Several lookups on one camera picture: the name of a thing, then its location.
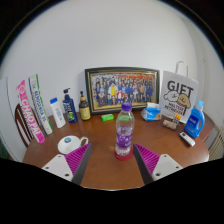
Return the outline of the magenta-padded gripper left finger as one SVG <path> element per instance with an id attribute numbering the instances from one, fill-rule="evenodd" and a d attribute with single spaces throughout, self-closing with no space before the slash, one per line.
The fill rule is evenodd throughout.
<path id="1" fill-rule="evenodd" d="M 80 185 L 91 153 L 91 144 L 88 143 L 67 155 L 57 154 L 42 169 Z"/>

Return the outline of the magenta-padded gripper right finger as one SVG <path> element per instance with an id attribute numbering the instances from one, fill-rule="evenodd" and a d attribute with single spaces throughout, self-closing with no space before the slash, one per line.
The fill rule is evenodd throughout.
<path id="1" fill-rule="evenodd" d="M 158 155 L 139 144 L 133 145 L 133 153 L 145 185 L 182 169 L 168 154 Z"/>

